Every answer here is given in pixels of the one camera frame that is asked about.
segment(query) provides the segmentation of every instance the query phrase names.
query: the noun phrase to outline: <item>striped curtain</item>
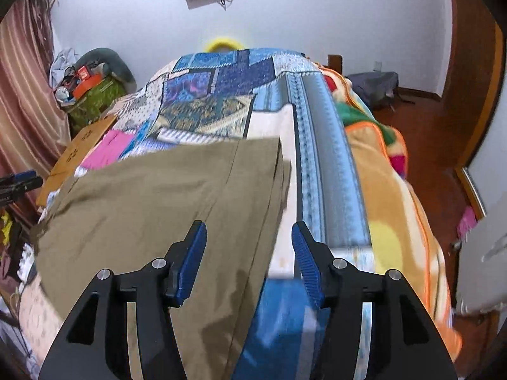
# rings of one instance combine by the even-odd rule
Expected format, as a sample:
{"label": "striped curtain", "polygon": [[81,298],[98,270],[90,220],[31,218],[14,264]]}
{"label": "striped curtain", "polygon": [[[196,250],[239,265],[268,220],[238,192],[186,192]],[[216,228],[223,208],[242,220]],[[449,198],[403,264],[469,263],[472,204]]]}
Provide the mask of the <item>striped curtain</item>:
{"label": "striped curtain", "polygon": [[[70,142],[48,83],[52,58],[49,0],[16,0],[0,22],[0,177],[33,169],[45,179]],[[37,221],[36,196],[11,207],[25,225]]]}

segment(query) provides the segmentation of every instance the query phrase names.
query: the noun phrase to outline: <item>baseboard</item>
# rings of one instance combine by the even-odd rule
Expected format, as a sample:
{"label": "baseboard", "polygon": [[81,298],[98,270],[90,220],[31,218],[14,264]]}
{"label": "baseboard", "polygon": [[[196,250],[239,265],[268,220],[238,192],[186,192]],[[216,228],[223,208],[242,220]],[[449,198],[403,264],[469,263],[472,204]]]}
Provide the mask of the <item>baseboard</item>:
{"label": "baseboard", "polygon": [[415,88],[398,87],[398,93],[402,96],[414,96],[421,98],[430,98],[435,101],[442,101],[442,98],[436,92],[415,90]]}

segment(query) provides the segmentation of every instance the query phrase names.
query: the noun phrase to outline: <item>white wall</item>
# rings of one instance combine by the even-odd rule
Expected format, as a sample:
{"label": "white wall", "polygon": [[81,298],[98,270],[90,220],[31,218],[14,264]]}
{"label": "white wall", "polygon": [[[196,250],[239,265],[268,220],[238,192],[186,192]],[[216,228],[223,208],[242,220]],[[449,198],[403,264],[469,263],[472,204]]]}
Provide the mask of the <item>white wall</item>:
{"label": "white wall", "polygon": [[400,74],[400,86],[441,93],[450,50],[450,0],[58,0],[52,20],[63,47],[115,50],[138,87],[170,60],[218,36],[246,47],[300,50],[344,73]]}
{"label": "white wall", "polygon": [[56,58],[62,49],[63,47],[58,39],[58,34],[56,34],[55,27],[53,26],[53,58]]}
{"label": "white wall", "polygon": [[468,174],[486,211],[507,191],[507,73],[493,120]]}

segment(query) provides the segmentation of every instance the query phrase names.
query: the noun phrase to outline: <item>metal screw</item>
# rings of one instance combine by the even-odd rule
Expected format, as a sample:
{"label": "metal screw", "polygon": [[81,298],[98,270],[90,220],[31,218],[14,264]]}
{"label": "metal screw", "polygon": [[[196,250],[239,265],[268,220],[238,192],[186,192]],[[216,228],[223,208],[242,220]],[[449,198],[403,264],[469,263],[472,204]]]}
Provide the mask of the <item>metal screw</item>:
{"label": "metal screw", "polygon": [[401,279],[401,273],[398,270],[396,270],[396,269],[389,270],[389,273],[387,273],[387,274],[393,280],[399,280],[399,279]]}
{"label": "metal screw", "polygon": [[163,268],[163,266],[165,266],[167,264],[167,261],[165,261],[165,259],[163,258],[156,258],[155,260],[153,260],[151,262],[151,265],[156,268],[156,269],[161,269]]}
{"label": "metal screw", "polygon": [[462,245],[462,242],[461,240],[458,240],[456,242],[453,242],[451,244],[451,250],[450,252],[457,252],[457,251],[460,251],[461,250],[461,245]]}
{"label": "metal screw", "polygon": [[108,269],[102,269],[97,273],[97,277],[99,280],[105,280],[111,275],[111,272]]}
{"label": "metal screw", "polygon": [[333,266],[336,267],[337,269],[344,269],[347,267],[347,261],[344,260],[343,258],[335,258],[333,260]]}

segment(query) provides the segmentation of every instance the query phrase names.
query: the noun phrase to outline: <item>white door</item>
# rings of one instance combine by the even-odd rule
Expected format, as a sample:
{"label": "white door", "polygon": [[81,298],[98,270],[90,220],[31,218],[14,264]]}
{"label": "white door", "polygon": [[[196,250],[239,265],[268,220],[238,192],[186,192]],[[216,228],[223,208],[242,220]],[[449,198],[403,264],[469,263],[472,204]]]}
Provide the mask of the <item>white door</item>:
{"label": "white door", "polygon": [[459,253],[456,311],[477,314],[507,305],[507,193],[488,210]]}

